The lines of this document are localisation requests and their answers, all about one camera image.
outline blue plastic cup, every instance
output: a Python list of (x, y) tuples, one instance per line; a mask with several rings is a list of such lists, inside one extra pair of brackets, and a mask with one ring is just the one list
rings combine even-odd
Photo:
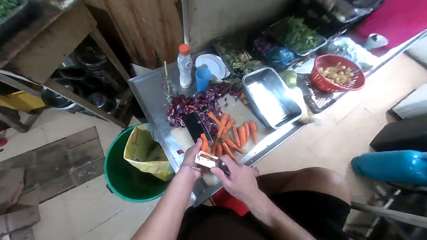
[(209, 85), (211, 79), (211, 71), (207, 67), (199, 67), (196, 70), (196, 86), (197, 91), (204, 92)]

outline human arm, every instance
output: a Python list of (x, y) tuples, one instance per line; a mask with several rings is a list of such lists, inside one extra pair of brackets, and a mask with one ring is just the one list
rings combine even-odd
[(224, 188), (234, 197), (244, 202), (252, 214), (260, 220), (275, 239), (315, 239), (309, 232), (280, 210), (257, 185), (252, 168), (236, 164), (228, 156), (220, 159), (230, 171), (227, 177), (217, 168), (211, 172), (220, 179)]
[[(194, 160), (201, 146), (202, 140), (199, 138), (197, 143), (185, 152), (183, 163), (196, 166)], [(176, 239), (194, 183), (201, 175), (199, 170), (182, 166), (132, 240)]]

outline green vegetable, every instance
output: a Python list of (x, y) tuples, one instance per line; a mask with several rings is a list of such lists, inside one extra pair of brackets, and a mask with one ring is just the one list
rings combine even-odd
[(0, 20), (8, 17), (21, 4), (22, 0), (0, 0)]
[(286, 83), (289, 88), (296, 87), (296, 72), (291, 70), (283, 70), (279, 73), (279, 76)]
[(224, 58), (237, 72), (248, 74), (264, 67), (260, 61), (252, 60), (252, 56), (248, 52), (234, 48), (231, 43), (220, 42), (218, 45)]
[(307, 27), (303, 22), (303, 18), (292, 16), (287, 22), (272, 26), (270, 31), (280, 41), (285, 42), (290, 49), (303, 53), (323, 43), (323, 39), (317, 35), (317, 32)]

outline orange bottle cap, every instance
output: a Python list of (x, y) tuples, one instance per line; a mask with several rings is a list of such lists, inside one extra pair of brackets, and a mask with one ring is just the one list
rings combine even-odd
[(181, 55), (188, 55), (190, 53), (190, 46), (188, 46), (187, 44), (181, 44), (179, 46), (179, 53)]

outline blue plastic container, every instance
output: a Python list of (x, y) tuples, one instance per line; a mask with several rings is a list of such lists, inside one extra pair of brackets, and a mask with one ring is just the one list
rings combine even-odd
[(371, 152), (353, 158), (353, 170), (378, 181), (427, 185), (427, 155), (404, 150)]
[(196, 86), (197, 91), (204, 92), (208, 87), (211, 79), (211, 71), (207, 67), (199, 67), (196, 70)]

